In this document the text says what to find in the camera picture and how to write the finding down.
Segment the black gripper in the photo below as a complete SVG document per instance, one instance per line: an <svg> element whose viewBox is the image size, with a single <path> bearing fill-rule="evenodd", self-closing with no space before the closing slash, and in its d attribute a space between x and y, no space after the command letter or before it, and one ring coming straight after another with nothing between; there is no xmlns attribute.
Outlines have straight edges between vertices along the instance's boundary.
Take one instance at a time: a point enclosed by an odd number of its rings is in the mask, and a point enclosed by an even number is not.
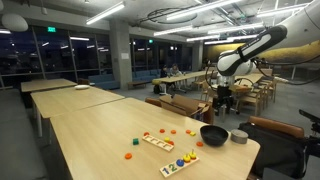
<svg viewBox="0 0 320 180"><path fill-rule="evenodd" d="M225 108L225 117L229 115L229 109L231 108L231 105L233 104L233 97L232 97L232 92L228 87L222 87L219 86L217 88L217 97L213 100L213 107L215 116L219 116L219 108L222 105L226 105L227 108Z"/></svg>

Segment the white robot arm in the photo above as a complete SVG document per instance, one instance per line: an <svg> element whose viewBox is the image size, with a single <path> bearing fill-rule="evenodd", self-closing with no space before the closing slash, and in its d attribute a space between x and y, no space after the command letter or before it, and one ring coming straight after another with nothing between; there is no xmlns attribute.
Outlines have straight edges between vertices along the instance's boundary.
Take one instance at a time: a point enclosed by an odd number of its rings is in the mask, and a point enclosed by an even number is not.
<svg viewBox="0 0 320 180"><path fill-rule="evenodd" d="M253 59L267 50L299 47L320 38L320 0L312 0L281 23L259 33L254 39L232 51L223 52L217 62L217 97L213 108L219 111L226 105L227 111L233 103L229 87L236 76L250 74L256 64Z"/></svg>

